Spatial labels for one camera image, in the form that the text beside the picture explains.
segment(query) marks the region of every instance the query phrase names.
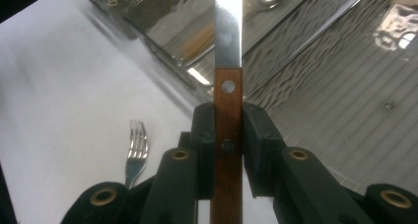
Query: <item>white surface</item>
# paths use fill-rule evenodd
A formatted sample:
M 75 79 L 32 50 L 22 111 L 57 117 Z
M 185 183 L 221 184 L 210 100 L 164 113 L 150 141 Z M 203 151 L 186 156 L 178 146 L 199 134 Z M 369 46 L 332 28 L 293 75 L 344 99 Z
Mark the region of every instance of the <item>white surface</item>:
M 0 161 L 18 221 L 59 223 L 86 188 L 123 183 L 132 118 L 145 121 L 151 144 L 139 182 L 155 175 L 197 105 L 88 0 L 39 0 L 2 23 Z M 274 223 L 271 200 L 244 190 L 245 223 Z

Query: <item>knife blade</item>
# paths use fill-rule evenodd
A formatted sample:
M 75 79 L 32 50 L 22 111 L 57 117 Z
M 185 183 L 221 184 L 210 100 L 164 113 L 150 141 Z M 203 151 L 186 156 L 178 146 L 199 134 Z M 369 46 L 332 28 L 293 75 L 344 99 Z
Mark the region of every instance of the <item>knife blade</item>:
M 243 0 L 215 0 L 215 190 L 211 223 L 243 223 Z

